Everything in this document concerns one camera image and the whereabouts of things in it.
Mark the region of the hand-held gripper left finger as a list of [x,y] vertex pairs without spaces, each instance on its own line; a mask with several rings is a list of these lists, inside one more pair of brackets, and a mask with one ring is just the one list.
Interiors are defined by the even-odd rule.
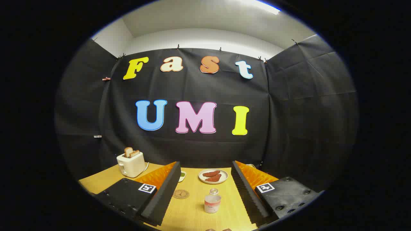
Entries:
[[122,178],[100,193],[92,193],[92,196],[129,220],[159,226],[180,173],[180,162],[175,161],[135,180]]

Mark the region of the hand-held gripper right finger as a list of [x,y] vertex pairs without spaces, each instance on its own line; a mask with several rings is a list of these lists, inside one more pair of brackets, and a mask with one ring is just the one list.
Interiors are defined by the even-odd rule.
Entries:
[[276,178],[239,161],[232,161],[231,175],[248,217],[256,225],[294,214],[320,196],[292,177]]

